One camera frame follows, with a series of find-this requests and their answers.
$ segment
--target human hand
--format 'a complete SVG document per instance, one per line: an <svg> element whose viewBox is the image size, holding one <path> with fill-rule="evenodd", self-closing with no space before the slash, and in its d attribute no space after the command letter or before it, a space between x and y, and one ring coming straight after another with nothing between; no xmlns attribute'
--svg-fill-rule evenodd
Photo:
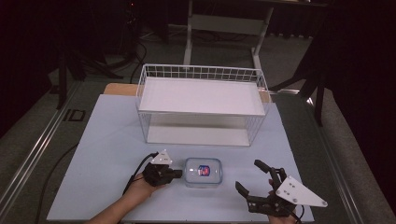
<svg viewBox="0 0 396 224"><path fill-rule="evenodd" d="M268 183L273 186L274 181L272 179L268 180ZM274 191L271 190L268 192L269 194L274 194ZM273 217L273 216L268 216L268 219L271 224L295 224L296 219L293 216L288 216L288 217Z"/></svg>
<svg viewBox="0 0 396 224"><path fill-rule="evenodd" d="M154 191L163 187L164 185L152 187L148 182L146 182L142 174L138 174L134 178L134 182L132 182L131 186L126 190L121 198L128 204L135 207L150 197Z"/></svg>

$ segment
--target dark background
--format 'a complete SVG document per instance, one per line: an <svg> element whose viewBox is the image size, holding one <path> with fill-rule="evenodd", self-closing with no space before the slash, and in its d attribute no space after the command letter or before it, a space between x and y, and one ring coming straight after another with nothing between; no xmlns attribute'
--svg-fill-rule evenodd
<svg viewBox="0 0 396 224"><path fill-rule="evenodd" d="M141 23L164 41L168 23L186 24L188 1L132 2L134 8L128 1L0 1L0 136L51 88L47 74L58 66L54 27L70 48L104 62L107 53L134 49L120 47L120 37L128 32L137 35ZM204 1L196 10L262 18L260 8L248 8L213 7ZM315 37L295 76L325 74L326 87L396 211L394 8L394 1L335 1L323 23L325 13L320 9L278 7L268 31L285 38ZM125 29L126 24L132 28Z"/></svg>

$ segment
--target wire rack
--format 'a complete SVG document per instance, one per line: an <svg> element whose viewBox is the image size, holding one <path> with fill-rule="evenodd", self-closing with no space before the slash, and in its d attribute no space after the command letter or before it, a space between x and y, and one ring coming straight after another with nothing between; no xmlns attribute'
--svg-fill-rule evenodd
<svg viewBox="0 0 396 224"><path fill-rule="evenodd" d="M250 86L253 86L257 92L257 96L259 97L263 113L262 115L238 115L234 116L233 118L236 119L243 119L244 125L246 129L246 136L248 145L250 146L262 126L262 123L266 117L266 114L269 111L271 96L269 94L265 78L263 75L262 70L259 69L251 69L251 68L238 68L238 67L219 67L219 66L198 66L198 65L171 65L171 64L145 64L142 68L136 96L136 107L139 114L139 118L141 121L141 126L143 130L143 134L148 142L149 141L149 131L150 131L150 124L153 120L153 115L156 116L163 116L166 119L174 119L179 117L179 120L189 120L190 118L196 119L199 115L200 118L208 116L218 116L220 117L230 117L227 114L200 114L197 112L196 114L183 114L180 115L178 113L163 113L163 111L158 111L158 113L154 112L147 112L141 110L141 101L145 95L145 87L148 80L153 78L165 78L165 79L185 79L185 80L192 80L192 81L202 81L202 80L213 80L222 83L248 83Z"/></svg>

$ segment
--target food container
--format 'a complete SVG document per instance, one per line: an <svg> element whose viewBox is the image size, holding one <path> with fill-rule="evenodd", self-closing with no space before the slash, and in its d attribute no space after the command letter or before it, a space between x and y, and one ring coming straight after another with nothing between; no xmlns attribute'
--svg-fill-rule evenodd
<svg viewBox="0 0 396 224"><path fill-rule="evenodd" d="M184 168L189 188L215 188L222 181L221 161L212 158L188 158Z"/></svg>

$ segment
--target robotic hand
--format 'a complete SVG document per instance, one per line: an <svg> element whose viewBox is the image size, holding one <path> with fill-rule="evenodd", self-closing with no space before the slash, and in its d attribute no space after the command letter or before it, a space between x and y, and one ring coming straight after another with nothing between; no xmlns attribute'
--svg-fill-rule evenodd
<svg viewBox="0 0 396 224"><path fill-rule="evenodd" d="M235 181L235 188L247 200L247 207L250 213L260 213L273 217L293 216L301 223L301 220L293 213L297 204L327 206L327 203L310 189L293 177L287 176L283 168L269 167L259 160L255 160L254 164L266 174L270 173L273 179L274 194L270 194L266 198L250 196L249 191L238 181Z"/></svg>
<svg viewBox="0 0 396 224"><path fill-rule="evenodd" d="M134 174L129 179L128 184L126 185L122 194L124 194L126 190L129 188L129 186L131 186L132 182L134 182L134 177L137 175L137 172L140 170L140 167L150 157L153 157L153 159L151 160L151 162L149 162L146 165L145 170L143 171L142 174L145 180L152 187L169 184L170 182L172 182L174 178L182 177L183 173L181 170L173 170L169 168L169 165L172 164L172 160L169 158L168 153L166 152L165 149L160 153L158 152L151 153L147 155L145 159L142 160L142 162L139 164Z"/></svg>

